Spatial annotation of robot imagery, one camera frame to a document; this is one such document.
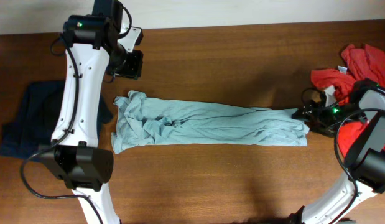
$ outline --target dark blue cloth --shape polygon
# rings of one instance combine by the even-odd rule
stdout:
[[[39,145],[49,145],[51,134],[60,116],[65,81],[35,82],[30,84],[21,101],[15,121],[2,127],[1,156],[26,159],[37,152]],[[113,115],[102,96],[97,115],[97,133],[102,123]]]

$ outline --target red cloth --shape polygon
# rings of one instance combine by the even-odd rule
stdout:
[[[363,49],[350,44],[341,53],[341,57],[347,63],[347,74],[335,69],[311,71],[311,82],[315,87],[324,89],[333,85],[336,88],[337,100],[348,95],[356,81],[365,78],[370,78],[385,88],[385,53],[382,50],[368,44],[365,44]],[[340,105],[344,103],[348,103],[348,98],[340,102]],[[366,125],[363,126],[359,121],[341,127],[338,144],[344,156],[365,127]]]

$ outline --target green led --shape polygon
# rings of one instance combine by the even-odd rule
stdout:
[[[337,109],[337,108],[334,108],[333,109],[333,113],[337,113],[337,112],[339,112],[340,110],[339,109]]]

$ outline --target garment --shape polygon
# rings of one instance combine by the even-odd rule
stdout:
[[[385,87],[385,53],[382,50],[368,44],[365,44],[362,49],[350,44],[341,53],[341,57],[348,66],[347,74],[345,75],[335,69],[311,71],[311,81],[315,87],[325,89],[333,85],[336,88],[335,97],[337,100],[347,96],[352,91],[356,81],[365,78]],[[348,100],[347,98],[341,101],[340,105],[347,103]],[[343,155],[347,153],[363,128],[359,121],[341,127],[338,143]]]
[[[1,156],[26,159],[39,145],[49,145],[60,116],[65,81],[31,83],[22,98],[15,121],[2,127]],[[102,97],[97,115],[97,132],[113,116]]]
[[[258,144],[306,146],[308,127],[291,110],[242,108],[217,103],[147,98],[130,91],[119,107],[115,153],[134,146],[169,144]]]

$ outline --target brown table surface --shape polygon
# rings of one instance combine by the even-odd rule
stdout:
[[[129,90],[149,97],[237,106],[300,106],[310,71],[343,65],[349,43],[385,50],[385,21],[274,24],[145,30],[139,80],[104,83],[110,110]],[[49,52],[56,34],[0,35],[1,125],[14,119],[26,86],[65,77],[65,58]],[[111,150],[116,119],[104,126],[100,148]],[[123,223],[230,223],[286,217],[321,196],[342,173],[332,139],[307,135],[307,147],[146,146],[115,155],[110,189]],[[21,161],[0,157],[0,223],[85,223],[77,200],[42,200],[19,178]],[[39,192],[69,194],[40,164],[27,166]],[[385,223],[385,194],[348,214]]]

